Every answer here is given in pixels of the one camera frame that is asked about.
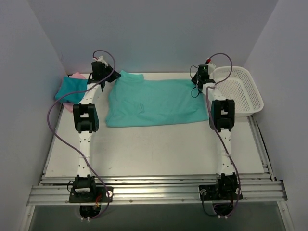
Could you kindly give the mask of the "mint green t-shirt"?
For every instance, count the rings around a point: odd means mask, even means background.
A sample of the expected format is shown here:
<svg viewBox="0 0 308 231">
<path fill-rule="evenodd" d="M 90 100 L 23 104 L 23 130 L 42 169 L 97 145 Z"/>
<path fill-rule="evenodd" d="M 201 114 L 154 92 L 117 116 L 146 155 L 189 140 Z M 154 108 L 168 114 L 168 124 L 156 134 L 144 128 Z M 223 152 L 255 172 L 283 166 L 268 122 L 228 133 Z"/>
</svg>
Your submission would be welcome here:
<svg viewBox="0 0 308 231">
<path fill-rule="evenodd" d="M 188 79 L 146 80 L 120 72 L 108 96 L 105 123 L 110 128 L 148 127 L 207 121 L 203 96 L 194 98 Z"/>
</svg>

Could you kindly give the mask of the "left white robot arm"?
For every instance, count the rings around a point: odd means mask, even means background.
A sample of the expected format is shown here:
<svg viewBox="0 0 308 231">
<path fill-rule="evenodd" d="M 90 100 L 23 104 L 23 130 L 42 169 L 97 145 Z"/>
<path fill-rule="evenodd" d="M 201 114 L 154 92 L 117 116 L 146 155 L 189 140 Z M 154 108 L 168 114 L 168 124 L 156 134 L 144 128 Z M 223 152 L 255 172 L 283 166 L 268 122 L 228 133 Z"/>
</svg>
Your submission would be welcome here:
<svg viewBox="0 0 308 231">
<path fill-rule="evenodd" d="M 95 103 L 102 94 L 105 83 L 121 77 L 106 61 L 96 60 L 91 63 L 91 67 L 86 92 L 81 101 L 73 105 L 74 126 L 78 132 L 79 151 L 82 152 L 73 183 L 73 194 L 80 195 L 86 202 L 93 201 L 97 196 L 95 176 L 89 167 L 91 140 L 100 124 Z"/>
</svg>

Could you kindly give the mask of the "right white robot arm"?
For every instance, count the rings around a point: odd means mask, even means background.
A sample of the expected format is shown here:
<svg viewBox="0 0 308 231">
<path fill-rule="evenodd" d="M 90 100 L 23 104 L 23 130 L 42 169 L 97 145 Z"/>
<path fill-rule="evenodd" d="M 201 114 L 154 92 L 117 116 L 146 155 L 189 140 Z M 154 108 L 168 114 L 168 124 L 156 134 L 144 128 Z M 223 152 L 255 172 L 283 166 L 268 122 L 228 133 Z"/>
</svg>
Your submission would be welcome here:
<svg viewBox="0 0 308 231">
<path fill-rule="evenodd" d="M 210 78 L 212 66 L 200 64 L 192 83 L 196 85 L 198 94 L 204 94 L 209 115 L 210 128 L 218 137 L 217 140 L 217 184 L 214 194 L 218 198 L 226 198 L 230 193 L 235 193 L 238 188 L 237 174 L 231 160 L 231 131 L 235 124 L 235 102 L 227 99 L 215 86 L 215 81 Z"/>
</svg>

